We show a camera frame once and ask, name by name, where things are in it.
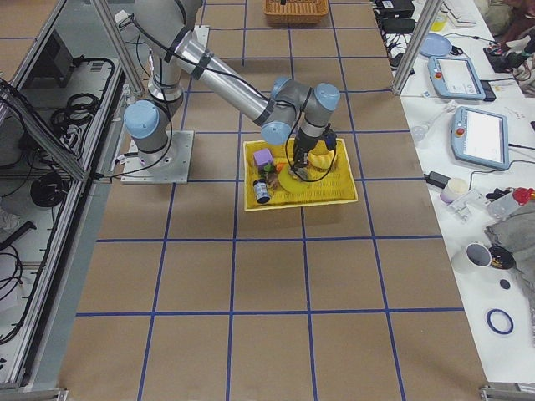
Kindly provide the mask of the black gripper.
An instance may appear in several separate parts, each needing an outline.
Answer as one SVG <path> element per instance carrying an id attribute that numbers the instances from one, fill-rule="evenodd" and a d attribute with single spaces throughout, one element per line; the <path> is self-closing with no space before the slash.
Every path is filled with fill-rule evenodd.
<path id="1" fill-rule="evenodd" d="M 311 180 L 308 164 L 308 154 L 316 147 L 319 141 L 326 144 L 327 150 L 335 150 L 336 134 L 330 129 L 330 125 L 325 127 L 305 127 L 298 129 L 293 142 L 293 164 L 288 164 L 288 173 L 293 179 Z"/>

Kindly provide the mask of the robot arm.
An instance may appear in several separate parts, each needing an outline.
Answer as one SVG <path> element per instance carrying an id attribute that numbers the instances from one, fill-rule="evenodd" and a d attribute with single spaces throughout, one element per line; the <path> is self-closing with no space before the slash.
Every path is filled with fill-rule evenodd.
<path id="1" fill-rule="evenodd" d="M 270 95 L 262 94 L 199 42 L 194 28 L 201 5 L 200 1 L 135 2 L 130 21 L 150 49 L 150 95 L 159 101 L 181 99 L 180 76 L 186 72 L 259 126 L 269 144 L 283 145 L 295 134 L 293 171 L 308 165 L 308 155 L 319 141 L 335 151 L 330 118 L 338 106 L 339 90 L 332 84 L 312 88 L 280 77 Z"/>

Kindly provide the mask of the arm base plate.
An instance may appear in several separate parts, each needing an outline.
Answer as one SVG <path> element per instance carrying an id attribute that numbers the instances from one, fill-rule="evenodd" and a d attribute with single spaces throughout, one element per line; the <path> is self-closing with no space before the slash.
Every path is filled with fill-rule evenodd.
<path id="1" fill-rule="evenodd" d="M 120 180 L 127 185 L 163 185 L 188 182 L 191 152 L 195 138 L 193 130 L 166 131 L 171 138 L 159 152 L 149 155 L 139 152 L 134 140 L 130 141 L 129 152 L 135 153 L 125 161 Z"/>

